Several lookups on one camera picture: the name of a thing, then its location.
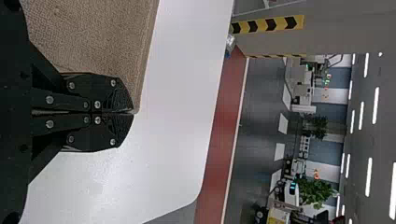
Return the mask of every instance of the potted plant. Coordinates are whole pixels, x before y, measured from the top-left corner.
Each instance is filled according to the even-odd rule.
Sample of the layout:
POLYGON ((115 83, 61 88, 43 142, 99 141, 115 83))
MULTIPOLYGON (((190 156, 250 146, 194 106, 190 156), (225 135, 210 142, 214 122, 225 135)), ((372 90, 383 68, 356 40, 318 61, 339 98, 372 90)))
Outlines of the potted plant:
POLYGON ((330 197, 335 195, 336 190, 332 189, 332 185, 319 179, 312 181, 306 177, 296 179, 300 191, 300 204, 309 205, 313 204, 315 209, 320 209, 323 203, 330 197))
POLYGON ((303 135, 323 140, 327 132, 328 119, 324 116, 305 115, 304 121, 303 135))

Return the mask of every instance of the white table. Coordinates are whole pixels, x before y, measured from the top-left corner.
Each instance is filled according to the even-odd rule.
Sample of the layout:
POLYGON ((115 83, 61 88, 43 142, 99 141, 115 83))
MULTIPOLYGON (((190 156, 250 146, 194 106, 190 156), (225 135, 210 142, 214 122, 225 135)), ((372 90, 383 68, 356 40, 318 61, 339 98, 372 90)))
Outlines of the white table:
POLYGON ((122 147, 60 153, 21 223, 143 223, 201 190, 233 0, 161 1, 141 111, 122 147))

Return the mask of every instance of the fluorescent light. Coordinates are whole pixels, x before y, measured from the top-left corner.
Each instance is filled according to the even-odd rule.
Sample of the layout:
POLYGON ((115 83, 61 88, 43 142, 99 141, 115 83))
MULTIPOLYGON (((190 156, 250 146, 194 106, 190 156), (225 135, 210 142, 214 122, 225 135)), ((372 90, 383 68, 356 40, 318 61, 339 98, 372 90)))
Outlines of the fluorescent light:
POLYGON ((341 159, 341 174, 344 172, 344 159, 346 158, 346 154, 343 153, 343 158, 341 159))
POLYGON ((372 168, 373 168, 373 158, 369 158, 369 161, 367 164, 366 197, 370 196, 372 168))
POLYGON ((352 110, 352 118, 350 119, 350 133, 353 133, 354 125, 355 125, 355 110, 352 110))
POLYGON ((364 62, 364 77, 367 77, 367 73, 369 71, 369 58, 370 58, 370 54, 366 53, 366 60, 364 62))
POLYGON ((377 110, 378 110, 378 97, 379 97, 379 87, 375 88, 373 124, 376 124, 376 114, 377 114, 377 110))
POLYGON ((363 126, 364 102, 361 102, 361 114, 359 116, 359 130, 363 126))
POLYGON ((349 177, 349 164, 350 164, 350 154, 347 154, 347 159, 346 159, 346 179, 349 177))
POLYGON ((349 82, 349 96, 348 96, 349 100, 352 99, 352 87, 353 87, 353 81, 350 80, 350 82, 349 82))
POLYGON ((392 175, 392 188, 390 192, 390 207, 389 216, 393 220, 396 218, 396 162, 393 163, 393 175, 392 175))
POLYGON ((338 217, 340 211, 340 196, 337 199, 337 210, 335 210, 335 216, 338 217))

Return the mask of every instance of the yellow and black striped barrier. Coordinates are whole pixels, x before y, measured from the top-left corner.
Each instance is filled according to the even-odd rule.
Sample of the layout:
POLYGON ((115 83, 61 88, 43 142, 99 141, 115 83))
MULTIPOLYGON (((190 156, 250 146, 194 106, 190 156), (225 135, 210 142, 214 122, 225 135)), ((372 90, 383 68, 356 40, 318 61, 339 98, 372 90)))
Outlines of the yellow and black striped barrier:
POLYGON ((230 26, 231 34, 255 34, 283 30, 304 29, 304 15, 258 19, 253 21, 236 21, 230 26))
POLYGON ((306 54, 259 54, 245 56, 247 58, 305 58, 306 54))

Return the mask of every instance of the bolt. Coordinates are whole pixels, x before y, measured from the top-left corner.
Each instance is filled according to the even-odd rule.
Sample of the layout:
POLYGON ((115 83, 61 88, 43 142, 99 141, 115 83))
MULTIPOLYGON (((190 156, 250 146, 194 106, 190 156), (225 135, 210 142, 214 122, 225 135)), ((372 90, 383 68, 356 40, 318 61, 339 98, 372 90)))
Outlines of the bolt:
POLYGON ((114 147, 116 145, 116 139, 112 138, 110 140, 110 145, 114 147))
POLYGON ((47 120, 47 122, 46 122, 46 127, 48 128, 48 129, 51 129, 51 128, 53 128, 53 126, 54 126, 54 122, 53 122, 53 120, 47 120))
POLYGON ((99 109, 101 107, 101 103, 99 101, 95 101, 95 108, 99 109))
POLYGON ((69 89, 73 90, 76 88, 76 84, 74 84, 74 82, 69 82, 69 89))
POLYGON ((84 118, 84 123, 89 123, 90 122, 90 117, 85 117, 84 118))
POLYGON ((100 124, 102 122, 102 119, 100 117, 95 118, 95 124, 100 124))
POLYGON ((74 143, 74 140, 75 140, 75 138, 74 138, 73 135, 70 135, 70 136, 67 138, 67 141, 68 141, 69 143, 74 143))
POLYGON ((47 104, 52 105, 53 104, 53 97, 52 96, 47 96, 46 97, 46 102, 47 102, 47 104))

